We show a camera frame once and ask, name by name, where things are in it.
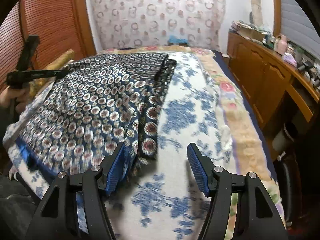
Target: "person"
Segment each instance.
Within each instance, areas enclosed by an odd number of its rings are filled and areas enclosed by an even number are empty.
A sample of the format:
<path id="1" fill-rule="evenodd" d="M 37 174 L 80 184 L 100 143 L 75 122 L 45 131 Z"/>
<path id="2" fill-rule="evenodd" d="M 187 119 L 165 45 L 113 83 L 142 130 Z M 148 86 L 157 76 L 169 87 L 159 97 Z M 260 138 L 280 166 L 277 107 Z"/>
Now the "person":
<path id="1" fill-rule="evenodd" d="M 13 122 L 13 115 L 10 113 L 13 99 L 18 103 L 16 112 L 21 114 L 29 101 L 29 88 L 7 87 L 0 94 L 1 146 L 8 125 Z M 0 238 L 24 239 L 35 210 L 36 205 L 26 188 L 19 181 L 9 180 L 6 174 L 0 173 Z"/>
<path id="2" fill-rule="evenodd" d="M 13 89 L 7 87 L 0 94 L 0 116 L 1 116 L 1 125 L 0 125 L 0 140 L 2 146 L 2 139 L 5 135 L 7 127 L 11 124 L 12 116 L 10 116 L 10 104 L 13 99 L 16 99 L 18 102 L 16 106 L 16 112 L 21 114 L 28 103 L 29 100 L 29 87 L 23 89 Z"/>

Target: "small items on dresser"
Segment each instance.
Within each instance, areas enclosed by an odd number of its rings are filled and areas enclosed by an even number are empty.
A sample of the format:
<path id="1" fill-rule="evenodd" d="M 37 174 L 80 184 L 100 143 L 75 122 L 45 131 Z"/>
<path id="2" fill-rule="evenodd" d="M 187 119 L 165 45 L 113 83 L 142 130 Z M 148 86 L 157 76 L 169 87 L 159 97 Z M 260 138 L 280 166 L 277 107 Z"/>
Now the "small items on dresser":
<path id="1" fill-rule="evenodd" d="M 283 55 L 287 51 L 288 43 L 287 43 L 287 37 L 283 34 L 280 34 L 281 40 L 278 42 L 276 52 L 278 52 L 280 55 Z"/>
<path id="2" fill-rule="evenodd" d="M 304 50 L 302 48 L 300 47 L 296 48 L 294 59 L 296 60 L 297 63 L 301 62 L 303 53 L 304 53 Z"/>
<path id="3" fill-rule="evenodd" d="M 283 61 L 288 62 L 289 64 L 297 67 L 297 63 L 294 60 L 294 57 L 290 53 L 285 52 L 282 56 L 282 59 Z"/>
<path id="4" fill-rule="evenodd" d="M 311 71 L 312 68 L 313 64 L 310 61 L 303 61 L 297 69 L 307 79 L 307 81 L 310 82 L 313 77 L 313 72 Z"/>
<path id="5" fill-rule="evenodd" d="M 268 47 L 269 49 L 274 49 L 275 46 L 275 37 L 272 36 L 271 34 L 266 35 L 266 47 Z"/>
<path id="6" fill-rule="evenodd" d="M 313 79 L 313 87 L 316 89 L 316 91 L 319 93 L 320 91 L 320 65 L 318 63 L 314 64 L 314 73 L 315 78 Z"/>
<path id="7" fill-rule="evenodd" d="M 294 47 L 291 44 L 288 44 L 287 53 L 291 54 L 294 57 Z"/>
<path id="8" fill-rule="evenodd" d="M 279 40 L 280 40 L 280 39 L 279 39 L 278 37 L 275 38 L 275 44 L 274 44 L 274 46 L 273 46 L 273 50 L 274 50 L 275 52 L 277 51 Z"/>

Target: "blue gripper pad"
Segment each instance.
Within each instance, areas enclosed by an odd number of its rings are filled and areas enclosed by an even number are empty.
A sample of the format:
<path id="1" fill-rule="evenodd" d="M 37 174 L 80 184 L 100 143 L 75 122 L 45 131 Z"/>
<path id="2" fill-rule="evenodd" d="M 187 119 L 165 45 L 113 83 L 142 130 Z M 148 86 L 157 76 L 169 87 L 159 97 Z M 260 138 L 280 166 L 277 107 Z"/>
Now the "blue gripper pad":
<path id="1" fill-rule="evenodd" d="M 110 195 L 116 190 L 118 182 L 123 178 L 124 163 L 126 161 L 124 144 L 121 146 L 118 153 L 114 152 L 113 154 L 116 154 L 116 158 L 107 176 L 107 186 L 105 189 L 107 195 Z"/>
<path id="2" fill-rule="evenodd" d="M 187 147 L 188 161 L 190 163 L 193 175 L 196 178 L 196 182 L 198 184 L 199 190 L 203 192 L 206 197 L 208 197 L 209 196 L 208 176 L 205 173 L 204 168 L 202 167 L 197 154 L 201 155 L 200 151 L 196 147 L 196 144 L 190 143 Z"/>

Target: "bolt head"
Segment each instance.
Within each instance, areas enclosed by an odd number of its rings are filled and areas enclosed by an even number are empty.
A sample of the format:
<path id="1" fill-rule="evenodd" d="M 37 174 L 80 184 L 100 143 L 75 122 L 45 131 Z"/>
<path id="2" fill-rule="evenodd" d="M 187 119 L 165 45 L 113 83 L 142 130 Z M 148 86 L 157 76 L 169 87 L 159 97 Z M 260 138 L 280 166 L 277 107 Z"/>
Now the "bolt head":
<path id="1" fill-rule="evenodd" d="M 252 179 L 255 179 L 257 177 L 257 174 L 255 174 L 254 172 L 249 172 L 249 177 Z"/>
<path id="2" fill-rule="evenodd" d="M 98 171 L 98 170 L 100 170 L 100 166 L 99 166 L 99 165 L 93 165 L 93 166 L 91 167 L 91 170 L 92 170 L 92 171 Z"/>
<path id="3" fill-rule="evenodd" d="M 65 171 L 61 171 L 61 172 L 58 173 L 58 177 L 60 179 L 64 178 L 65 176 L 66 176 L 66 172 Z"/>
<path id="4" fill-rule="evenodd" d="M 221 166 L 215 166 L 214 170 L 216 172 L 222 172 L 223 171 L 223 168 Z"/>

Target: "pink flower pattern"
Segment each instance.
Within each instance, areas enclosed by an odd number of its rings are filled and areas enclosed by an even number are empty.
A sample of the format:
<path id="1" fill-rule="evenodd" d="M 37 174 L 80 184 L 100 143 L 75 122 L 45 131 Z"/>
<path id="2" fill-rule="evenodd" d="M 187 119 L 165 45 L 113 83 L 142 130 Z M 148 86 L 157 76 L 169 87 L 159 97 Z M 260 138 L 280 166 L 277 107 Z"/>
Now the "pink flower pattern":
<path id="1" fill-rule="evenodd" d="M 233 85 L 231 85 L 228 82 L 221 82 L 220 87 L 225 92 L 234 92 L 235 91 L 235 88 L 233 87 Z"/>
<path id="2" fill-rule="evenodd" d="M 145 47 L 146 50 L 157 50 L 158 47 L 157 46 L 149 46 L 149 47 Z"/>
<path id="3" fill-rule="evenodd" d="M 194 49 L 194 48 L 191 48 L 191 51 L 194 52 L 194 53 L 201 54 L 201 55 L 208 55 L 209 54 L 206 49 L 199 49 L 199 48 Z"/>
<path id="4" fill-rule="evenodd" d="M 237 108 L 237 105 L 235 103 L 230 103 L 229 104 L 229 107 L 232 108 L 232 109 L 236 109 Z"/>

